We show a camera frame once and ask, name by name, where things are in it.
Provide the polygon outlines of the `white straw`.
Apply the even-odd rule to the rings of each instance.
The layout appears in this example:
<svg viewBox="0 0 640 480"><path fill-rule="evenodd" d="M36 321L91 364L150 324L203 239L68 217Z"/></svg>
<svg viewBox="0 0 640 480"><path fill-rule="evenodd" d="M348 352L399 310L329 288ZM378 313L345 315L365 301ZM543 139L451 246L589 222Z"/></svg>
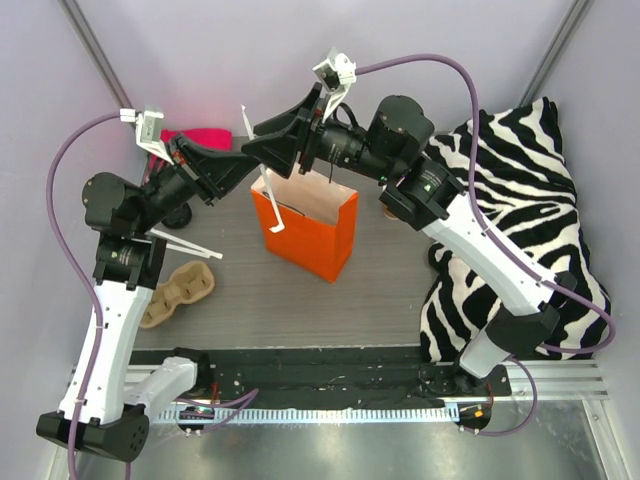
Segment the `white straw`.
<svg viewBox="0 0 640 480"><path fill-rule="evenodd" d="M240 107L241 107L242 120L244 123L245 131L247 133L247 137L250 141L253 141L255 139L255 134L254 134L253 126L251 125L251 122L246 113L246 106L244 104L241 104ZM268 196L268 199L272 207L272 211L276 218L276 224L274 226L271 226L269 230L271 233L277 234L282 232L285 229L285 225L282 220L281 213L279 211L279 207L275 199L275 195L272 189L272 184L269 178L268 170L263 164L260 165L260 175L264 183L265 193Z"/></svg>
<svg viewBox="0 0 640 480"><path fill-rule="evenodd" d="M193 255L200 258L204 258L204 259L222 260L224 257L222 253L215 252L213 250L199 246L195 243L181 239L179 237L163 232L161 230L151 229L149 234L151 236L166 240L167 241L166 248L172 251L185 253L188 255Z"/></svg>

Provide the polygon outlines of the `orange paper gift bag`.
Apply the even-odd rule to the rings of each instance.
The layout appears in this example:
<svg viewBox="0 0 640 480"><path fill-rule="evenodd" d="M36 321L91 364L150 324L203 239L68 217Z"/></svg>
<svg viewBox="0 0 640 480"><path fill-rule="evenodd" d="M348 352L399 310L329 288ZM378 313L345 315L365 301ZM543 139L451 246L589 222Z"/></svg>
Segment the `orange paper gift bag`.
<svg viewBox="0 0 640 480"><path fill-rule="evenodd" d="M270 171L250 191L266 249L335 282L353 251L358 192L315 171L287 179Z"/></svg>

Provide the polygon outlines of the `folded pink shirt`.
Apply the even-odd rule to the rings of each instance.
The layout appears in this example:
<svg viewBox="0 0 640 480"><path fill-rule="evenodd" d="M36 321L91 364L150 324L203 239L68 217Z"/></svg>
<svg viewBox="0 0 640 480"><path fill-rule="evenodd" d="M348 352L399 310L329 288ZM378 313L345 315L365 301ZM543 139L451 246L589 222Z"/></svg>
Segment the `folded pink shirt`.
<svg viewBox="0 0 640 480"><path fill-rule="evenodd" d="M221 128L194 128L187 130L163 129L160 138L163 142L168 142L178 134L183 134L188 139L206 148L222 151L232 150L232 133L229 130Z"/></svg>

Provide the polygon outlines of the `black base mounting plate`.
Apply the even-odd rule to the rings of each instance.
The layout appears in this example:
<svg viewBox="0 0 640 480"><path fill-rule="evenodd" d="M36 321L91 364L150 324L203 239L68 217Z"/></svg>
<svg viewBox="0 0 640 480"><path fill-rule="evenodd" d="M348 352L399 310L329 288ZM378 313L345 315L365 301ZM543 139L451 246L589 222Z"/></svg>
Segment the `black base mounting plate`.
<svg viewBox="0 0 640 480"><path fill-rule="evenodd" d="M483 380L453 365L424 361L414 346L265 348L200 352L211 372L188 391L192 399L230 401L252 390L259 409L344 410L434 408L445 400L496 400L512 393L507 370Z"/></svg>

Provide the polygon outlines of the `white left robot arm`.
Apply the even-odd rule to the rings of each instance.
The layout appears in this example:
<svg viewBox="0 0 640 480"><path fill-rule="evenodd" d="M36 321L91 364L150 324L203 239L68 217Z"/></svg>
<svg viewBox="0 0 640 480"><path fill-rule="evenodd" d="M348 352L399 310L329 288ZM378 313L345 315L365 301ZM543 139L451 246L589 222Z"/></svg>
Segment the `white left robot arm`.
<svg viewBox="0 0 640 480"><path fill-rule="evenodd" d="M42 414L39 437L68 450L133 462L150 423L181 395L205 397L213 385L207 354L176 348L135 388L125 388L134 339L162 269L167 242L151 229L192 197L211 205L259 165L239 152L202 147L183 135L169 164L137 186L101 172L82 190L85 223L98 232L96 264L84 281L93 304L81 355L59 407Z"/></svg>

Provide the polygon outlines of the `brown cardboard cup carrier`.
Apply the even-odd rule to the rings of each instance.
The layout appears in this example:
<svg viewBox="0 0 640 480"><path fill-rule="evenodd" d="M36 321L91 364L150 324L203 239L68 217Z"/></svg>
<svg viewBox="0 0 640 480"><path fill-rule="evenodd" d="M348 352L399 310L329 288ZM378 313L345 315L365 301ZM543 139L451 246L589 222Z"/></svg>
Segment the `brown cardboard cup carrier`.
<svg viewBox="0 0 640 480"><path fill-rule="evenodd" d="M215 277L203 261L190 261L177 268L169 279L158 284L140 321L142 329L152 329L169 320L180 305L204 299L215 288Z"/></svg>

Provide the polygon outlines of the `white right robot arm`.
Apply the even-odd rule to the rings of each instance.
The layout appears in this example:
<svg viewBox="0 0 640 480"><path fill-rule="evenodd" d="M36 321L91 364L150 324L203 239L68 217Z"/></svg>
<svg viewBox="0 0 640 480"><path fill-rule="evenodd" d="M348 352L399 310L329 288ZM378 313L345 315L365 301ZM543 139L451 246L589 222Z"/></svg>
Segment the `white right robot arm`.
<svg viewBox="0 0 640 480"><path fill-rule="evenodd" d="M423 156L435 127L415 100L385 97L368 128L339 121L341 105L315 84L293 108L248 125L249 141L241 150L283 178L305 174L322 160L375 180L383 189L380 201L393 215L449 248L492 288L501 306L451 371L457 391L475 394L499 363L550 338L560 305L577 280L570 272L539 265L474 214L470 194L457 178Z"/></svg>

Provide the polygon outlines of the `aluminium front rail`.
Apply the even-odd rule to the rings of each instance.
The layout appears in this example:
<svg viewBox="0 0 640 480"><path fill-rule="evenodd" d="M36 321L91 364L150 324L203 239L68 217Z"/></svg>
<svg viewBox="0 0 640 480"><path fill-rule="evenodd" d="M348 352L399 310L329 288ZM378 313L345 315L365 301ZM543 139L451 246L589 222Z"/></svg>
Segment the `aluminium front rail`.
<svg viewBox="0 0 640 480"><path fill-rule="evenodd" d="M190 428L234 424L355 424L488 419L500 401L582 401L608 397L595 365L532 362L494 369L463 389L445 364L232 364L213 368L217 400L190 394L153 408L152 423Z"/></svg>

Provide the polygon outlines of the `zebra print blanket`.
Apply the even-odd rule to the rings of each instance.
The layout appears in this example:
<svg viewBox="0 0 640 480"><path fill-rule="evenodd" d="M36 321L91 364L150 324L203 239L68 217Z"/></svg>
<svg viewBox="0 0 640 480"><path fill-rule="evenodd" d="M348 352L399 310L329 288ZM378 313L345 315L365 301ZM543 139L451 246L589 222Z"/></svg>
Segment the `zebra print blanket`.
<svg viewBox="0 0 640 480"><path fill-rule="evenodd" d="M610 313L610 295L591 271L557 104L541 97L501 113L480 111L479 118L474 186L481 211L540 265L574 275L577 294ZM441 243L426 258L435 279L421 309L420 352L426 362L451 362L501 303Z"/></svg>

